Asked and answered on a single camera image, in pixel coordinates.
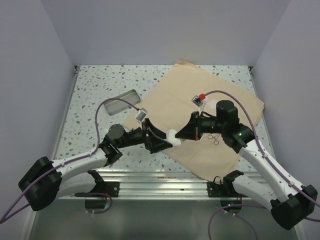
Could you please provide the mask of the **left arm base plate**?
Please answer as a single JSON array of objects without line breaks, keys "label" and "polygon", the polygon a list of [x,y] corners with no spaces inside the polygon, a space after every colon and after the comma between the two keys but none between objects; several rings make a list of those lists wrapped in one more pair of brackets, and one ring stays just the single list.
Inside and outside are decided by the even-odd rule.
[{"label": "left arm base plate", "polygon": [[120,183],[118,181],[107,181],[97,183],[96,186],[90,192],[75,193],[75,197],[101,197],[106,198],[106,195],[111,198],[117,198],[119,196]]}]

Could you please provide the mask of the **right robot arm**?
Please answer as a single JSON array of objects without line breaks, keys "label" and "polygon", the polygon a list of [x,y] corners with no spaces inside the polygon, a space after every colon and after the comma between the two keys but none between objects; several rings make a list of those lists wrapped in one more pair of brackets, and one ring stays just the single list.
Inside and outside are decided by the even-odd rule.
[{"label": "right robot arm", "polygon": [[216,116],[193,112],[189,122],[175,136],[198,141],[203,134],[220,134],[224,143],[247,160],[269,185],[264,187],[243,173],[233,171],[223,178],[222,189],[227,196],[239,193],[253,199],[270,210],[273,219],[285,230],[292,229],[313,213],[317,190],[295,179],[268,153],[255,132],[240,123],[238,109],[232,101],[218,101]]}]

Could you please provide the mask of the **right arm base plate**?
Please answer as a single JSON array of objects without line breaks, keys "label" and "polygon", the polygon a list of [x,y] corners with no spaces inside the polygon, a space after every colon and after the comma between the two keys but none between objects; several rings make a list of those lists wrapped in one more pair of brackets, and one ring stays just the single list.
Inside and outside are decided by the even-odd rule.
[{"label": "right arm base plate", "polygon": [[227,184],[207,182],[206,190],[209,198],[239,198],[241,196],[230,182]]}]

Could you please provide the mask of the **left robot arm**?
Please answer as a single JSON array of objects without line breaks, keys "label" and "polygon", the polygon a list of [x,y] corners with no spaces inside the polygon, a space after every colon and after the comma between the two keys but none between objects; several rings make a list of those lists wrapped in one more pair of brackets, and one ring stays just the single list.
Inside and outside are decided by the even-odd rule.
[{"label": "left robot arm", "polygon": [[114,164],[122,157],[122,148],[144,145],[151,154],[172,148],[166,133],[157,129],[146,118],[141,126],[126,131],[121,124],[112,125],[97,148],[80,155],[60,160],[39,158],[18,183],[29,205],[34,211],[48,207],[56,198],[66,195],[63,188],[69,179],[92,179],[86,190],[92,196],[103,193],[104,184],[95,169]]}]

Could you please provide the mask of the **white gauze pad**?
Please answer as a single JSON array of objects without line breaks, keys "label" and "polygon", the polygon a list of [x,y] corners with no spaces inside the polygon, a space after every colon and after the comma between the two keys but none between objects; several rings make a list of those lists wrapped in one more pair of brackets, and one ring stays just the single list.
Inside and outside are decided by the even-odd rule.
[{"label": "white gauze pad", "polygon": [[166,132],[166,140],[172,144],[173,147],[181,146],[183,141],[176,137],[178,132],[175,129],[169,129]]},{"label": "white gauze pad", "polygon": [[206,104],[211,108],[211,109],[215,109],[217,106],[218,101],[216,99],[213,99],[211,101],[208,101]]}]

